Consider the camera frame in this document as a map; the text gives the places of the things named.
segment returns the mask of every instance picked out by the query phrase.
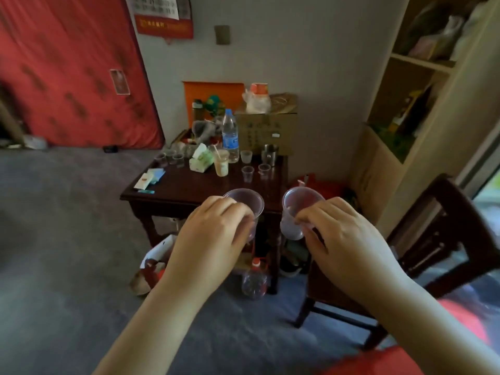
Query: table top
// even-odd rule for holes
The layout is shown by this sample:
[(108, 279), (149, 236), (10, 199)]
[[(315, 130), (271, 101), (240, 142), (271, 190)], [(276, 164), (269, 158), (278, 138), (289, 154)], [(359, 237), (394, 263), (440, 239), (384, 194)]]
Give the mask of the table top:
[[(219, 177), (214, 165), (210, 166), (205, 173), (199, 173), (191, 171), (189, 161), (185, 160), (183, 168), (177, 168), (174, 165), (165, 167), (165, 174), (160, 181), (147, 187), (154, 191), (153, 195), (139, 193), (134, 189), (135, 183), (142, 176), (141, 173), (122, 192), (120, 200), (200, 205), (209, 196), (222, 196), (232, 189), (249, 188), (263, 197), (264, 213), (281, 213), (282, 198), (288, 186), (288, 157), (278, 157), (276, 166), (271, 169), (269, 180), (260, 179), (257, 168), (260, 163), (260, 157), (255, 155), (251, 164), (244, 164), (241, 160), (238, 163), (230, 163), (228, 175)], [(246, 165), (251, 165), (255, 169), (251, 183), (243, 182), (241, 169)]]

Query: chair seat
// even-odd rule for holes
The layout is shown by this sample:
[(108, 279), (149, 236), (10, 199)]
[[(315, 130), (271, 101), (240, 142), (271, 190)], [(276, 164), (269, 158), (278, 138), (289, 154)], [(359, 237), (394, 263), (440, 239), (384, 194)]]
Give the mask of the chair seat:
[(332, 307), (347, 310), (358, 315), (372, 317), (368, 311), (339, 290), (313, 262), (308, 275), (308, 297)]

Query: chair leg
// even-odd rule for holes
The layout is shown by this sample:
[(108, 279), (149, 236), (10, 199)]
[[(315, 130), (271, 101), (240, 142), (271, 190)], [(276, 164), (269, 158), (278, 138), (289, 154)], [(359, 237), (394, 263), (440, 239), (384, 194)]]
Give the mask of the chair leg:
[(301, 307), (301, 312), (298, 314), (297, 320), (293, 323), (293, 326), (296, 327), (297, 329), (302, 326), (304, 323), (305, 319), (311, 312), (311, 309), (314, 307), (315, 301), (310, 298), (306, 297), (304, 300), (304, 303), (302, 304)]
[(365, 344), (363, 345), (363, 351), (367, 352), (376, 348), (378, 345), (380, 345), (385, 337), (387, 337), (387, 330), (385, 330), (382, 325), (377, 325), (377, 327), (372, 330)]

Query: chair backrest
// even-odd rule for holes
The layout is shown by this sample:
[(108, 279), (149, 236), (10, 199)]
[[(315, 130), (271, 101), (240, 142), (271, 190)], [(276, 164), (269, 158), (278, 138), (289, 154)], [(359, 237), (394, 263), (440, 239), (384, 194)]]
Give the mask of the chair backrest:
[(404, 215), (387, 239), (389, 245), (433, 201), (438, 202), (441, 211), (399, 259), (399, 264), (410, 277), (417, 277), (463, 247), (468, 260), (425, 287), (438, 298), (500, 268), (500, 251), (493, 233), (471, 200), (444, 174), (429, 185)]

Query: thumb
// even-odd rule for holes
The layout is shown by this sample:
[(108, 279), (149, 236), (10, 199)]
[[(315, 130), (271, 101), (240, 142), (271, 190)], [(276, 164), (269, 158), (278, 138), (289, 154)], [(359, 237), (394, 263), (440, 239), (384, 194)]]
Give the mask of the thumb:
[(302, 227), (305, 244), (316, 262), (322, 262), (328, 256), (327, 248), (321, 243), (316, 233), (308, 227)]
[(234, 249), (237, 249), (239, 252), (243, 250), (243, 247), (248, 241), (248, 236), (250, 235), (250, 231), (253, 229), (255, 226), (255, 223), (253, 220), (248, 220), (244, 222), (242, 227), (238, 227), (236, 230), (236, 234), (233, 238), (233, 244), (232, 247)]

